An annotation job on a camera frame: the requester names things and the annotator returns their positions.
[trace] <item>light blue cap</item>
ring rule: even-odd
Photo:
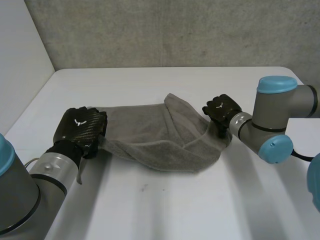
[[[312,159],[309,165],[306,182],[313,196],[313,204],[320,212],[320,153]]]
[[[0,176],[2,176],[15,160],[15,149],[0,133]]]
[[[290,157],[294,144],[287,135],[277,135],[262,144],[259,157],[269,164],[279,164]]]
[[[257,92],[261,94],[280,94],[298,86],[297,80],[290,76],[265,76],[259,80]]]

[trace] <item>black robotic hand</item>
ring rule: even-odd
[[[220,138],[226,136],[231,119],[237,113],[242,112],[241,107],[226,94],[216,96],[211,101],[208,101],[202,110],[218,127],[218,136]]]
[[[90,159],[98,152],[99,136],[105,136],[107,128],[106,112],[96,108],[68,109],[53,137],[53,143],[71,142],[82,151],[82,157]]]

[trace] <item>white wall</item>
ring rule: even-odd
[[[7,133],[53,73],[25,2],[0,0],[0,133]]]

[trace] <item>fabric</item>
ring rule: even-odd
[[[171,93],[162,104],[97,109],[108,117],[100,149],[160,171],[205,169],[219,159],[232,139],[230,133],[218,138],[213,122]]]

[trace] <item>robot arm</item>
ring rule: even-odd
[[[27,172],[0,134],[0,239],[45,239],[72,183],[81,158],[98,151],[107,115],[95,108],[65,112],[49,148]]]
[[[259,81],[252,116],[225,94],[207,102],[203,111],[219,125],[222,137],[229,129],[262,160],[278,164],[299,156],[285,135],[289,118],[320,118],[319,101],[320,87],[298,85],[288,76],[266,76]],[[307,180],[320,211],[320,154],[311,161]]]

